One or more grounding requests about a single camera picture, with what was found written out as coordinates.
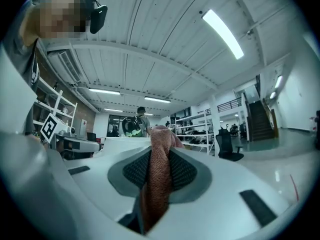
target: black slot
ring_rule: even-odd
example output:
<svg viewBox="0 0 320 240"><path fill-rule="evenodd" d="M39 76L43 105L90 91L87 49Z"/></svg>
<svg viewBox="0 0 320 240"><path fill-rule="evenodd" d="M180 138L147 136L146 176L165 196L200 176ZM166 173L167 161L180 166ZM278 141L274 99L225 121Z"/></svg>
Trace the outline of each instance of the black slot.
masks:
<svg viewBox="0 0 320 240"><path fill-rule="evenodd" d="M270 222L277 218L274 212L252 189L245 190L243 192L240 192L239 194L248 205L261 227L268 225Z"/></svg>
<svg viewBox="0 0 320 240"><path fill-rule="evenodd" d="M90 170L90 168L88 166L81 166L81 167L69 169L68 171L69 171L70 175L74 175L74 174L83 173L88 170Z"/></svg>

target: column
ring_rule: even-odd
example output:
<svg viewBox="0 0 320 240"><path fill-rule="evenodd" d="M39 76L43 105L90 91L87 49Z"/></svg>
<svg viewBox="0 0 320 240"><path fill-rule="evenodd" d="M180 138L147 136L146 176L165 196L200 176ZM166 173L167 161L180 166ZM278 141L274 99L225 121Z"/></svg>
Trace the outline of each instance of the column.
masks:
<svg viewBox="0 0 320 240"><path fill-rule="evenodd" d="M216 97L214 94L208 98L208 103L209 103L209 106L211 109L213 132L214 132L214 156L216 158L218 158L220 147L219 147L219 144L216 140L216 135L219 134L219 130L221 128L221 125L220 125L220 116L219 116L219 112L218 112L218 104L216 102Z"/></svg>

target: brick wall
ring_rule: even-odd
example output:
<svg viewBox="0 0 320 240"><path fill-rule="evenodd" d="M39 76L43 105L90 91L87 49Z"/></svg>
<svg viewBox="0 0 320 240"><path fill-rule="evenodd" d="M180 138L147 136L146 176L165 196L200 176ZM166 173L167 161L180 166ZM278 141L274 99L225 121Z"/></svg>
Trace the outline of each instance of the brick wall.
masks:
<svg viewBox="0 0 320 240"><path fill-rule="evenodd" d="M50 71L50 68L47 62L43 59L42 55L36 50L36 58L39 66L40 76L43 80L45 80L51 87L58 82L58 87L56 89L57 92L60 90L63 91L62 96L67 100L72 102L73 104L78 103L75 111L75 119L84 119L87 121L86 131L92 133L94 130L94 122L96 113L93 112L90 108L88 108L81 100L79 100L62 82L60 82L56 75ZM36 114L39 114L39 110L34 106L34 117Z"/></svg>

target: stair railing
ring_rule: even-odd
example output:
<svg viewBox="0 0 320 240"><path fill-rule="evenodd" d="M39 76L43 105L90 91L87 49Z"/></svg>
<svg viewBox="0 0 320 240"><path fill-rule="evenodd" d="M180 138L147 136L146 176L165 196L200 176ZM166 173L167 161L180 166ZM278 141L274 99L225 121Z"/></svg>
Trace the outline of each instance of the stair railing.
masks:
<svg viewBox="0 0 320 240"><path fill-rule="evenodd" d="M251 111L250 111L250 106L249 106L249 102L246 96L246 93L243 93L244 98L245 98L245 106L246 106L246 110L248 111L248 116L247 116L247 122L248 125L246 126L249 129L249 141L252 142L252 136L253 136L253 125L252 125L252 116L251 116Z"/></svg>
<svg viewBox="0 0 320 240"><path fill-rule="evenodd" d="M278 130L278 125L277 125L277 118L276 118L276 113L274 109L271 109L268 107L266 100L263 98L262 99L262 106L266 112L266 115L269 119L271 128L274 131L274 137L279 138L279 130Z"/></svg>

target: brown cloth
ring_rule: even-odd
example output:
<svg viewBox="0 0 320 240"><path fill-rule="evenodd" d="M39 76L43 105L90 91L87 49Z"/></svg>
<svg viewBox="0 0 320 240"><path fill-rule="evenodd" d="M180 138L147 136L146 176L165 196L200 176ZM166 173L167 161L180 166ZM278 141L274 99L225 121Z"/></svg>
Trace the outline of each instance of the brown cloth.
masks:
<svg viewBox="0 0 320 240"><path fill-rule="evenodd" d="M151 131L151 157L148 177L140 193L144 233L165 214L172 192L169 150L184 148L178 137L167 127L158 125Z"/></svg>

